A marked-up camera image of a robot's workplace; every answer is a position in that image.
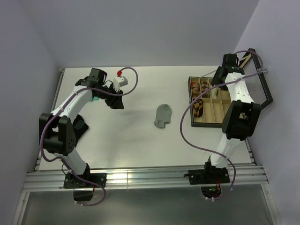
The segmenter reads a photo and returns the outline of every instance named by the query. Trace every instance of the patterned fabric item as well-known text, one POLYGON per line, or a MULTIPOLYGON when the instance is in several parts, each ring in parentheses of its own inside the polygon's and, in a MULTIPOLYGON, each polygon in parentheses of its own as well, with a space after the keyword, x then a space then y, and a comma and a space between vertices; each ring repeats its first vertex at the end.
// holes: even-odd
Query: patterned fabric item
POLYGON ((198 97, 200 95, 200 85, 197 82, 191 82, 192 85, 192 96, 198 97))
MULTIPOLYGON (((210 88, 210 85, 206 82, 206 81, 203 81, 201 82, 201 92, 205 92, 207 89, 210 88)), ((205 93, 204 95, 202 95, 203 98, 209 98, 210 97, 210 91, 205 93)))
POLYGON ((200 98, 196 101, 196 103, 193 105, 194 108, 194 116, 195 117, 201 117, 203 114, 203 100, 200 98))

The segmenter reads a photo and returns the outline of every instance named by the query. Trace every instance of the cable clip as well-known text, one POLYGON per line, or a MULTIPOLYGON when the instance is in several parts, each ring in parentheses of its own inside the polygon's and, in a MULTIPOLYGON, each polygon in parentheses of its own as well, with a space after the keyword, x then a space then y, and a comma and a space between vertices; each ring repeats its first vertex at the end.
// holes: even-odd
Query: cable clip
POLYGON ((64 108, 62 106, 59 106, 58 108, 60 109, 61 112, 64 111, 64 108))
POLYGON ((72 91, 73 94, 78 95, 80 93, 80 89, 79 90, 74 90, 72 91))
POLYGON ((260 71, 261 73, 267 73, 268 69, 266 67, 264 67, 264 68, 258 69, 257 71, 260 71))

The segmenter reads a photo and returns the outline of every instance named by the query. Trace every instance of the black mounting plate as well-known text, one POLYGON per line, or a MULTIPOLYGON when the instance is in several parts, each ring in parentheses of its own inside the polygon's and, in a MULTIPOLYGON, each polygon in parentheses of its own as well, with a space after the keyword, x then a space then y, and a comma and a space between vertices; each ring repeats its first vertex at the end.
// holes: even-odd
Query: black mounting plate
MULTIPOLYGON (((100 173, 91 173, 89 181, 94 182, 96 184, 101 185, 105 188, 106 185, 106 177, 107 173, 100 172, 100 173)), ((64 181, 64 189, 74 189, 74 188, 93 188, 94 185, 87 183, 84 187, 76 184, 73 179, 69 179, 69 174, 65 176, 64 181)))
POLYGON ((196 185, 196 184, 216 184, 218 181, 221 182, 221 184, 229 183, 229 174, 227 169, 224 168, 224 176, 205 176, 204 175, 204 169, 203 170, 189 170, 188 174, 185 174, 185 176, 189 177, 189 184, 190 185, 196 185))
POLYGON ((73 199, 76 202, 88 202, 92 200, 94 191, 74 191, 73 199))

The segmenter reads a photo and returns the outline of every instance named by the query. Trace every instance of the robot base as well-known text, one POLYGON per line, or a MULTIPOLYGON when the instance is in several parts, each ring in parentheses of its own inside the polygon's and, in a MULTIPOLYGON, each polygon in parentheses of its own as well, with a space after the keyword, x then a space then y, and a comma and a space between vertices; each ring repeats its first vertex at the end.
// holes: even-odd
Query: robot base
POLYGON ((208 162, 204 165, 204 170, 189 170, 185 177, 189 177, 189 184, 216 184, 216 183, 229 183, 228 170, 224 168, 216 168, 208 162))
MULTIPOLYGON (((105 188, 106 185, 106 173, 91 173, 88 179, 91 182, 101 185, 105 188)), ((74 188, 93 188, 94 185, 89 183, 77 182, 77 178, 74 175, 68 173, 65 177, 64 189, 74 189, 74 188)))

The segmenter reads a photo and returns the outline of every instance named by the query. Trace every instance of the white table surface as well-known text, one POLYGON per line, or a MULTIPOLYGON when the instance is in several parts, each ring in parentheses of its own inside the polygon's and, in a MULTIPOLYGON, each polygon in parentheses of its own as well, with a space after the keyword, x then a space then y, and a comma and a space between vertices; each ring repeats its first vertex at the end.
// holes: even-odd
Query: white table surface
MULTIPOLYGON (((91 101, 81 110, 89 130, 81 137, 77 150, 91 168, 132 168, 155 166, 203 165, 210 153, 194 149, 180 136, 179 123, 189 104, 188 77, 201 76, 216 66, 135 67, 139 74, 137 88, 123 97, 124 110, 113 110, 103 100, 91 101), (171 123, 158 129, 153 122, 160 104, 172 109, 171 123)), ((91 68, 65 70, 56 107, 73 90, 75 83, 88 76, 91 68)), ((101 67, 112 80, 120 67, 101 67)), ((124 70, 127 92, 135 83, 131 70, 124 70)), ((220 128, 191 127, 187 113, 183 131, 198 146, 216 150, 222 136, 220 128)), ((251 163, 246 143, 242 142, 232 157, 233 163, 251 163)), ((40 170, 58 170, 61 162, 42 159, 40 170)))

